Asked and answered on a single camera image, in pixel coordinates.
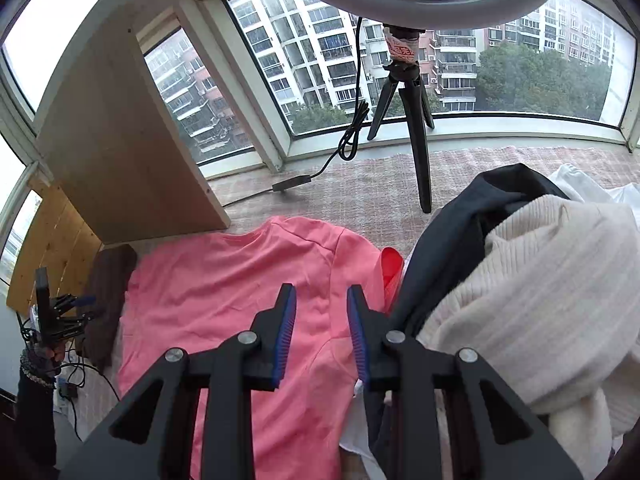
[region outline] wooden board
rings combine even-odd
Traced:
[[[6,298],[7,306],[23,317],[34,301],[37,268],[47,267],[52,297],[79,296],[102,245],[60,186],[41,186],[38,192],[42,202],[18,253]]]
[[[78,54],[47,109],[38,150],[105,244],[228,227],[130,23],[130,11],[117,9]]]

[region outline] tripod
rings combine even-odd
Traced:
[[[400,40],[417,40],[421,32],[420,30],[412,28],[393,26],[389,27],[389,31]],[[415,62],[408,63],[393,59],[391,64],[385,68],[389,70],[389,76],[380,91],[380,99],[376,107],[376,113],[373,115],[367,140],[376,137],[380,123],[385,117],[391,99],[396,93],[398,83],[404,83],[404,88],[401,88],[399,93],[402,99],[402,105],[404,106],[404,113],[406,114],[406,124],[409,128],[411,147],[414,152],[415,175],[418,180],[420,207],[425,213],[430,213],[431,177],[429,170],[429,150],[427,147],[424,123],[427,123],[427,126],[432,130],[434,124],[429,109],[427,92],[420,80],[420,67]]]

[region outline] dark brown garment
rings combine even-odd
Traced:
[[[111,365],[124,293],[137,261],[136,251],[130,245],[100,251],[84,288],[86,296],[95,296],[95,304],[79,311],[91,310],[97,317],[87,324],[84,338],[76,338],[76,348],[100,371]]]

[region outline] black sleeve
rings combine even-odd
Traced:
[[[36,464],[47,468],[56,465],[53,389],[32,381],[22,369],[16,400],[15,434]]]

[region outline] metal screw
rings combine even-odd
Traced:
[[[404,332],[400,332],[399,330],[389,330],[385,337],[387,341],[395,344],[400,344],[406,339]]]
[[[170,363],[175,363],[184,357],[184,352],[180,348],[169,348],[164,353],[164,358]]]
[[[238,334],[238,341],[243,345],[250,345],[254,343],[255,340],[258,339],[258,336],[255,332],[251,332],[251,330],[245,330]]]
[[[475,363],[478,361],[478,354],[472,348],[463,348],[458,352],[458,355],[465,363]]]

